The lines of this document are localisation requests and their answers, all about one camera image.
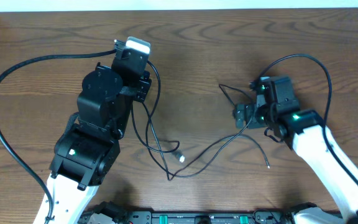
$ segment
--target wooden panel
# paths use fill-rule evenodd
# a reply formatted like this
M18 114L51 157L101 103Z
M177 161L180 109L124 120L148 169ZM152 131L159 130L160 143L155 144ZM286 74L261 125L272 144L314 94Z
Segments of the wooden panel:
M47 54L80 54L113 48L127 36L152 44L150 60L162 79L154 123L161 138L178 139L187 158L235 133L231 107L218 83L247 90L270 62L308 53L324 62L333 79L329 127L358 166L358 9L54 12L0 14L0 73L23 60ZM112 56L51 60L14 72L0 87L0 125L12 147L44 179L53 147L68 116L76 111L81 81L97 62ZM313 62L293 59L270 74L289 74L304 108L322 113L327 84ZM153 85L147 105L154 102ZM237 102L241 95L230 92ZM134 104L140 129L141 105ZM129 122L121 154L90 206L113 200L127 208L244 211L287 208L314 202L325 210L335 203L313 171L294 152L247 130L264 148L236 140L211 167L191 179L166 180L136 139ZM197 162L200 168L216 148ZM167 156L171 170L180 164ZM0 143L0 223L32 223L43 193Z

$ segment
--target tabletop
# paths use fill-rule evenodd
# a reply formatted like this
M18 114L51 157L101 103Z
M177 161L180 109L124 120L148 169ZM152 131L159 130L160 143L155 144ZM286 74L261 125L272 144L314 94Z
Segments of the tabletop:
M187 161L215 140L238 131L219 83L253 94L248 84L268 64L305 53L322 61L331 74L328 126L358 166L358 9L0 13L0 74L42 55L111 50L114 39L128 36L152 44L149 60L162 83L153 122L161 139L181 142ZM39 62L1 83L2 132L43 180L49 174L53 147L69 115L77 111L82 79L98 62L110 65L113 57ZM287 60L268 75L290 76L301 107L323 114L328 86L323 71L312 61ZM156 83L147 106L154 103ZM227 92L236 103L248 102L240 93ZM147 119L142 105L135 102L134 111L139 129L144 130ZM234 212L313 202L336 211L308 165L263 131L251 129L244 134L262 146L270 169L254 143L236 139L200 175L168 181L129 121L119 142L121 153L89 207L113 201L128 209ZM182 174L203 167L217 150L218 146L210 149ZM172 155L166 158L170 170L183 166ZM43 196L36 181L0 143L0 223L32 223Z

